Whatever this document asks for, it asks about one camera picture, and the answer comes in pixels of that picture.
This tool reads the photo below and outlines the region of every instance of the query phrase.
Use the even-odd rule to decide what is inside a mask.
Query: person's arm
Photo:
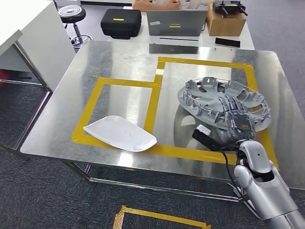
[[[165,5],[151,3],[146,0],[133,0],[133,9],[146,12],[147,10],[178,10],[180,2],[177,0],[169,0]]]

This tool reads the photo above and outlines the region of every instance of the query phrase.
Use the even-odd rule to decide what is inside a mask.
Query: metal tabletop
[[[220,163],[161,156],[151,151],[132,153],[72,141],[72,134],[98,78],[154,82],[159,57],[252,64],[258,90],[271,108],[269,133],[281,175],[289,187],[305,188],[305,122],[276,54],[266,51],[87,42],[37,120],[21,152],[100,166],[228,180],[225,165]],[[204,149],[191,138],[200,122],[179,106],[177,98],[178,91],[185,82],[213,76],[247,84],[243,69],[167,62],[163,72],[159,72],[163,74],[163,80],[153,134],[158,145],[165,146]],[[120,115],[143,128],[152,90],[105,83],[89,124],[108,115]]]

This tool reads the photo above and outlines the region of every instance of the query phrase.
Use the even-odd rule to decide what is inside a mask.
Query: smartphone
[[[230,46],[234,48],[240,48],[240,41],[233,41],[222,38],[215,38],[215,45]]]

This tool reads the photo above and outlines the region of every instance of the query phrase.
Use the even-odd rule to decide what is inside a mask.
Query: white desk
[[[132,7],[125,6],[124,9],[132,9]],[[172,44],[182,46],[199,46],[199,47],[219,47],[215,46],[215,37],[209,36],[208,28],[203,31],[200,37],[173,37],[173,36],[150,36],[148,33],[148,23],[146,13],[142,13],[142,21],[141,29],[138,36],[132,37],[130,40],[117,40],[109,37],[108,41],[119,41],[119,42],[136,42],[136,43],[148,43],[148,44]],[[255,50],[252,39],[249,31],[247,23],[245,24],[239,37],[220,37],[224,39],[231,39],[240,41],[240,49]],[[186,41],[186,40],[197,40],[197,42]]]
[[[0,69],[30,71],[11,46],[18,42],[53,91],[75,56],[53,1],[8,0],[0,8]]]

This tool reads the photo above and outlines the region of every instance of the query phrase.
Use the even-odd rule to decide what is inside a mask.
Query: cardboard box
[[[213,10],[213,4],[211,3],[208,8],[206,25],[209,36],[230,36],[238,37],[240,35],[246,23],[246,16],[241,13],[236,13],[233,18],[223,18],[221,14],[215,13]]]

